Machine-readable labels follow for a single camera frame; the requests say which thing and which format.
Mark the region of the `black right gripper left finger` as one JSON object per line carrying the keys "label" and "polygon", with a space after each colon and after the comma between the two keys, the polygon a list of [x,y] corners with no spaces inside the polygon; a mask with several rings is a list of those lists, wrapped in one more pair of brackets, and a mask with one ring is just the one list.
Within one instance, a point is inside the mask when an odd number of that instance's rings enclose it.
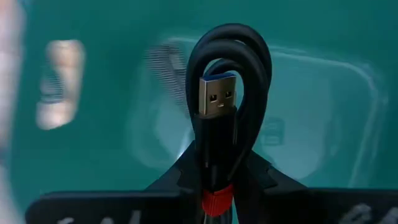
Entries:
{"label": "black right gripper left finger", "polygon": [[184,153],[163,175],[155,180],[146,190],[197,191],[197,159],[195,142],[192,141]]}

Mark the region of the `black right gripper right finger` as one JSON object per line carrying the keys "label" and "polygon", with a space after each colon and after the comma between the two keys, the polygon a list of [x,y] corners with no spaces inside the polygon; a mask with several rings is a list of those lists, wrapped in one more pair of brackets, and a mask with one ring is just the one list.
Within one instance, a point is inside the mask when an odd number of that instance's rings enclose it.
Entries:
{"label": "black right gripper right finger", "polygon": [[265,194],[285,194],[307,187],[277,170],[269,161],[251,151],[235,174],[237,184],[248,184],[249,190]]}

